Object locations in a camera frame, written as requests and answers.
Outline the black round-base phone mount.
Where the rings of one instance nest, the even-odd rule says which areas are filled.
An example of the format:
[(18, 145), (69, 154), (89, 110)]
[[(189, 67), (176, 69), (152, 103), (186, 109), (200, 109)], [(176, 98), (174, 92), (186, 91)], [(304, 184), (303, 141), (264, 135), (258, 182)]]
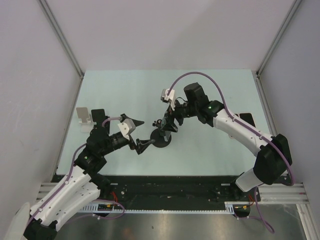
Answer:
[(172, 136), (170, 137), (169, 142), (164, 141), (164, 139), (160, 135), (160, 131), (159, 131), (160, 130), (160, 123), (161, 123), (161, 119), (158, 119), (158, 120), (153, 122), (152, 126), (155, 127), (155, 129), (151, 132), (150, 139), (151, 140), (155, 140), (153, 145), (156, 148), (165, 148), (171, 143)]

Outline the black phone stand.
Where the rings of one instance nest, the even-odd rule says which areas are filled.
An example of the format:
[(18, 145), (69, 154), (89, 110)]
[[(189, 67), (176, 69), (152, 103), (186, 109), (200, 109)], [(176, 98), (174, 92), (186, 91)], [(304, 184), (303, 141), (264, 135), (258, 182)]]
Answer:
[(91, 116), (93, 121), (93, 128), (94, 129), (105, 129), (106, 133), (110, 134), (110, 122), (104, 123), (105, 120), (109, 118), (106, 115), (105, 110), (101, 109), (92, 109)]

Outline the white silver phone stand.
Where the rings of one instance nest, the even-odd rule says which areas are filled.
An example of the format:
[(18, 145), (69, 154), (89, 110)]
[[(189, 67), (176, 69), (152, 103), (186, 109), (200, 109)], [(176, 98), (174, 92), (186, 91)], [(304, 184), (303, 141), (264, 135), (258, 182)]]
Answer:
[(76, 109), (77, 118), (79, 119), (80, 132), (90, 133), (94, 126), (92, 115), (89, 113), (87, 107), (77, 107)]

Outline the white phone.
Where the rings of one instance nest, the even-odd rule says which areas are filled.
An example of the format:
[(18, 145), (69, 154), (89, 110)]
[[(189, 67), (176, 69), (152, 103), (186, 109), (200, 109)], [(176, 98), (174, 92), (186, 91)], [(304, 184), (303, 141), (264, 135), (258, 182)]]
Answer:
[(159, 133), (163, 137), (163, 140), (165, 142), (169, 142), (170, 137), (171, 137), (171, 132), (170, 131), (161, 131), (159, 128)]

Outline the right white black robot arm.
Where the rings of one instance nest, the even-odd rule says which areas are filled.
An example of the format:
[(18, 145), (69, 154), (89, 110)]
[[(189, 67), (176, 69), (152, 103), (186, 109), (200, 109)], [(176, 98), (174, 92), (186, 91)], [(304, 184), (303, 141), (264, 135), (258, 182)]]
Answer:
[(238, 176), (235, 185), (230, 188), (230, 194), (235, 200), (242, 201), (248, 196), (249, 190), (261, 184), (272, 185), (292, 165), (285, 136), (263, 133), (233, 114), (224, 102), (210, 101), (197, 82), (187, 85), (184, 93), (187, 101), (181, 104), (174, 90), (163, 89), (160, 99), (168, 103), (169, 107), (163, 118), (154, 123), (160, 140), (167, 146), (171, 134), (178, 131), (178, 125), (181, 126), (185, 118), (197, 117), (201, 123), (227, 133), (244, 145), (256, 160), (254, 166)]

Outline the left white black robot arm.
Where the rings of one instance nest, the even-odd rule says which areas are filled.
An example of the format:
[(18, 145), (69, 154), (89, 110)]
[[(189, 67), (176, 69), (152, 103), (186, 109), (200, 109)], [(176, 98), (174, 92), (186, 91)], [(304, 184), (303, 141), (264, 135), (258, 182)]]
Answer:
[(107, 127), (112, 118), (96, 122), (86, 143), (76, 149), (69, 172), (30, 208), (29, 220), (23, 236), (28, 240), (53, 240), (58, 231), (80, 209), (97, 199), (110, 196), (110, 181), (99, 172), (107, 163), (105, 156), (129, 146), (142, 154), (153, 140), (133, 140), (131, 133), (144, 121), (132, 119), (125, 114), (117, 117), (119, 131), (110, 134)]

